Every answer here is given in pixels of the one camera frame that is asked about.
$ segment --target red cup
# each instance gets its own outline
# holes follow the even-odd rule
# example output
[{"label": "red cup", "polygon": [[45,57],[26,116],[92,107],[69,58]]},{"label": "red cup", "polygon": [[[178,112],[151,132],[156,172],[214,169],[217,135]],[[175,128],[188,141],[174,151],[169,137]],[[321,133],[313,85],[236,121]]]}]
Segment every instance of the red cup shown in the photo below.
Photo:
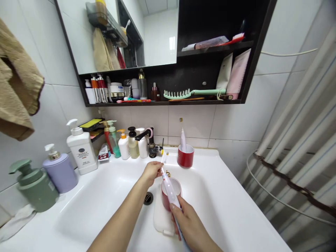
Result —
[{"label": "red cup", "polygon": [[183,168],[190,168],[194,160],[195,149],[191,145],[187,146],[187,152],[183,152],[181,145],[178,146],[177,163]]},{"label": "red cup", "polygon": [[[174,188],[175,194],[178,196],[181,196],[182,187],[181,187],[180,182],[175,178],[170,178],[170,182]],[[169,200],[168,200],[166,188],[165,188],[163,181],[161,183],[161,191],[162,191],[162,204],[165,207],[165,209],[170,212]]]}]

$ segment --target ceiling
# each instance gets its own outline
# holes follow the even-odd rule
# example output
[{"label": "ceiling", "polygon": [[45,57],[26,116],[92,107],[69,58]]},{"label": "ceiling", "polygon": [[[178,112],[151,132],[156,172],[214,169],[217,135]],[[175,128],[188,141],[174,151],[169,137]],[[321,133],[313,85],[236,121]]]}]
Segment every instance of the ceiling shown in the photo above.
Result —
[{"label": "ceiling", "polygon": [[177,8],[177,0],[138,0],[144,16]]}]

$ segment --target purple pump bottle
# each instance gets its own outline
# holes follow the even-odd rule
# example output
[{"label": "purple pump bottle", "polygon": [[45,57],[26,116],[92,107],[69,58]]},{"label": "purple pump bottle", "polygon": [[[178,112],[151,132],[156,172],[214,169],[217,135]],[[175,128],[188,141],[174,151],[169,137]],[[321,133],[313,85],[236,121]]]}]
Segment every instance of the purple pump bottle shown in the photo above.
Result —
[{"label": "purple pump bottle", "polygon": [[59,193],[65,193],[74,188],[78,183],[78,177],[74,171],[68,154],[54,150],[54,144],[44,148],[49,152],[49,158],[43,162],[43,167],[48,173]]}]

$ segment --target faucet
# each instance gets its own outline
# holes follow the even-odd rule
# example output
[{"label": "faucet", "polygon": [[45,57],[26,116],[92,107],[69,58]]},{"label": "faucet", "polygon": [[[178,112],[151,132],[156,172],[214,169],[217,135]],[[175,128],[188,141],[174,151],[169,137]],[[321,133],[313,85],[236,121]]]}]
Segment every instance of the faucet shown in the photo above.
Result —
[{"label": "faucet", "polygon": [[[135,140],[140,141],[143,137],[145,137],[146,135],[148,135],[149,137],[151,137],[152,132],[149,129],[146,129],[144,132],[142,132],[141,134],[137,135],[135,137]],[[157,153],[160,153],[163,150],[163,141],[162,141],[162,145],[155,145],[154,143],[154,136],[149,138],[149,157],[150,158],[155,158]]]}]

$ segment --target hand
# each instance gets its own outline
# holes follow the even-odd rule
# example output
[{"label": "hand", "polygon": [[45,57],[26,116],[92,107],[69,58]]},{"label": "hand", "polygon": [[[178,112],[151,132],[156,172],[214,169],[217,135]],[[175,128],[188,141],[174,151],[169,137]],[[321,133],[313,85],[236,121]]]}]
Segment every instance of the hand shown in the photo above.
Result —
[{"label": "hand", "polygon": [[162,166],[163,163],[158,161],[152,161],[146,165],[141,177],[146,181],[148,187],[151,187],[154,184],[154,179],[162,176]]},{"label": "hand", "polygon": [[181,196],[177,196],[177,198],[183,212],[174,204],[170,204],[170,209],[172,212],[171,219],[174,222],[175,234],[178,234],[178,239],[181,240],[181,237],[179,235],[179,230],[177,229],[175,218],[192,251],[222,251],[209,236],[194,208]]}]

